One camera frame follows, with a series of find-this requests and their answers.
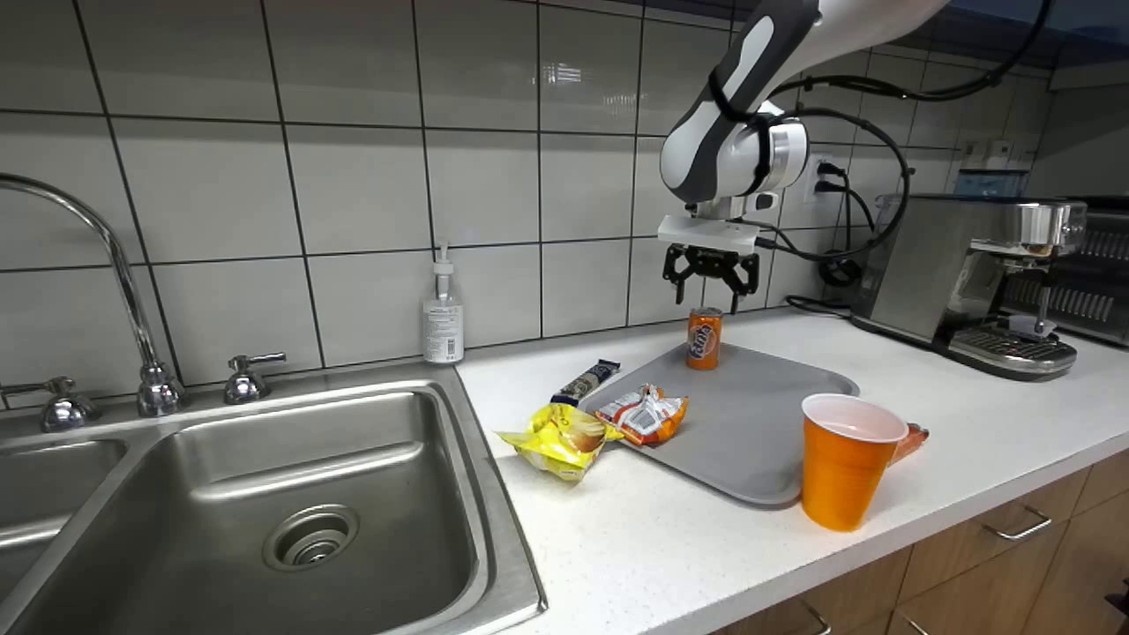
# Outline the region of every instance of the soap dispenser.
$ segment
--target soap dispenser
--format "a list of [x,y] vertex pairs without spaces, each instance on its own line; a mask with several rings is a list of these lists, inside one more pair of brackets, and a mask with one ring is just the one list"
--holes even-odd
[[450,255],[447,244],[433,260],[433,296],[422,303],[422,359],[458,363],[462,359],[462,303],[450,293]]

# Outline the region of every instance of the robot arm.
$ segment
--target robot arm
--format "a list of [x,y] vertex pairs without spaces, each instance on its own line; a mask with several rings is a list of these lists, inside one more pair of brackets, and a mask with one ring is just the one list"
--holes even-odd
[[662,184],[688,204],[688,217],[661,228],[671,244],[662,276],[680,286],[696,273],[725,283],[738,268],[755,273],[758,232],[732,218],[745,217],[745,197],[791,188],[807,164],[805,124],[781,122],[784,110],[765,95],[814,64],[905,36],[943,6],[945,0],[758,0],[662,146]]

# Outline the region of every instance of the appliance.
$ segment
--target appliance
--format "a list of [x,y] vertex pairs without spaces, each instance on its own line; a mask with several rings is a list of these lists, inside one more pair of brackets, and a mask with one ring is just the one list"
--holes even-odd
[[[1129,197],[1084,197],[1086,244],[1052,260],[1052,320],[1063,331],[1129,349]],[[1037,278],[1016,276],[1003,291],[1003,307],[1035,310]]]
[[[910,197],[872,255],[855,320],[1006,377],[1057,377],[1077,352],[1057,340],[1052,260],[1084,249],[1084,202]],[[1028,276],[1035,310],[1006,310]]]

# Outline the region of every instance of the sink drain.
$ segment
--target sink drain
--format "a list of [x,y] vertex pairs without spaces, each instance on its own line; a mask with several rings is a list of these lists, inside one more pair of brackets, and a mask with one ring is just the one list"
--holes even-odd
[[340,557],[356,538],[356,514],[346,506],[314,506],[291,512],[263,545],[276,570],[317,570]]

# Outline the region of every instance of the small bottle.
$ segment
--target small bottle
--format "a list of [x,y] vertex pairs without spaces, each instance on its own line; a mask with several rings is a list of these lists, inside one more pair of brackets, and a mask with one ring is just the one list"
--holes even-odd
[[422,303],[422,359],[458,363],[462,359],[462,303],[450,293],[450,255],[438,252],[433,296]]
[[720,310],[696,310],[685,326],[685,363],[696,372],[711,372],[720,363]]

